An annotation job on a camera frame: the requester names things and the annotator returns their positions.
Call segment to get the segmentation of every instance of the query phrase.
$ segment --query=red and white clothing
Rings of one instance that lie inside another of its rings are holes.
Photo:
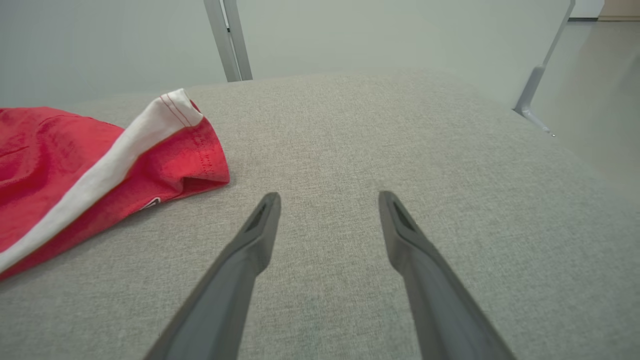
[[[142,208],[228,182],[220,141],[183,89],[126,130],[52,108],[0,109],[0,280]]]

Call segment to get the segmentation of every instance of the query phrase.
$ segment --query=white stripe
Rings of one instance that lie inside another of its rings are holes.
[[[183,89],[153,100],[36,226],[0,253],[0,273],[51,240],[118,186],[140,155],[183,127],[199,124],[202,119]]]

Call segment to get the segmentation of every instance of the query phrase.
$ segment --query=red fabric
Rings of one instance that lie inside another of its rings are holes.
[[[22,238],[98,161],[123,129],[52,108],[0,109],[0,251]],[[126,179],[53,239],[0,274],[47,261],[140,210],[229,182],[208,120],[181,129],[141,155]]]

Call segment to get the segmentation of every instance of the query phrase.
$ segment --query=gray floor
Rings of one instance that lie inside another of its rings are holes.
[[[640,22],[569,23],[532,107],[557,141],[640,205]]]

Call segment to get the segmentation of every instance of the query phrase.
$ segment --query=gray fabric surface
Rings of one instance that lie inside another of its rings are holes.
[[[435,73],[188,89],[231,183],[0,283],[3,359],[140,359],[266,193],[282,196],[240,359],[418,359],[387,261],[392,190],[520,359],[640,353],[638,212],[549,135]],[[83,104],[126,126],[149,97]]]

